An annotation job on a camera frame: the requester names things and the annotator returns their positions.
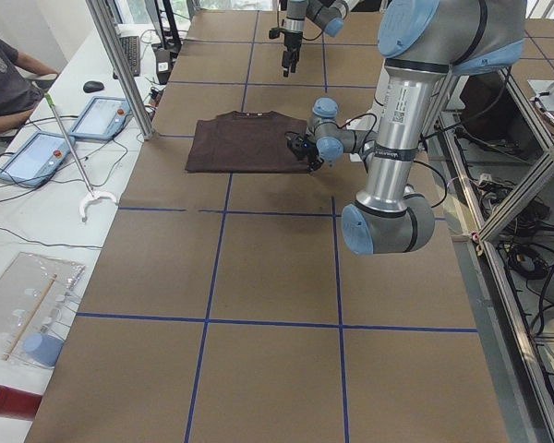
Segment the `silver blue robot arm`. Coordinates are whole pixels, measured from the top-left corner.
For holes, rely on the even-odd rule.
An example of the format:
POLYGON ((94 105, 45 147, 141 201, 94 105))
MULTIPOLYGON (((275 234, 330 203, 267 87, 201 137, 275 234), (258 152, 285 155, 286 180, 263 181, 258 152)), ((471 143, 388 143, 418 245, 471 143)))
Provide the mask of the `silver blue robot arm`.
POLYGON ((278 21, 270 32, 272 39, 283 35, 283 76, 287 78, 296 71, 307 18, 323 33, 335 37, 342 29, 345 18, 358 4, 359 1, 344 0, 333 1, 330 6, 315 0, 287 1, 285 18, 278 21))
POLYGON ((367 183, 342 211, 343 239, 356 254, 416 251, 431 238, 435 217, 408 178, 435 84, 512 66, 524 48, 524 1, 394 1, 379 25, 378 48, 389 75, 377 130, 336 125, 338 107, 315 102, 308 138, 334 162, 356 153, 368 162, 367 183))

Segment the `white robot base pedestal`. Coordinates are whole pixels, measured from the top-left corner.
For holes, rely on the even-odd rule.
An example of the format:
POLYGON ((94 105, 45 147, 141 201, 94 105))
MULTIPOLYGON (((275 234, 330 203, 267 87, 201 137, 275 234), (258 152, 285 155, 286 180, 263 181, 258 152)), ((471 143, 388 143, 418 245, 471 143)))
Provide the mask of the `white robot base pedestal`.
POLYGON ((379 72, 378 85, 373 96, 373 103, 367 114, 360 118, 358 127, 353 127, 355 134, 355 145, 352 147, 352 160, 361 161, 366 171, 369 171, 371 161, 375 160, 393 160, 401 161, 402 152, 395 148, 384 146, 384 139, 378 140, 382 131, 378 132, 380 126, 379 120, 384 116, 385 99, 388 91, 390 75, 386 67, 382 66, 379 72))

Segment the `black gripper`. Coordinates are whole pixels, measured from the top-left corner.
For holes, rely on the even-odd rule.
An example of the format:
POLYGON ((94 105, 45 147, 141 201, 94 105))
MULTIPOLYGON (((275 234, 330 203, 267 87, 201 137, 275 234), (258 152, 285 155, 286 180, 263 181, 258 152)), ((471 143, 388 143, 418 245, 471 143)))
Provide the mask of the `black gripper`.
POLYGON ((308 172, 314 173, 323 165, 323 160, 319 156, 316 145, 306 137, 297 136, 291 140, 291 152, 299 161, 306 160, 308 172))
POLYGON ((290 72, 296 72, 297 63, 299 61, 299 51, 302 45, 302 33, 286 31, 284 33, 285 51, 282 56, 283 76, 289 77, 290 72))

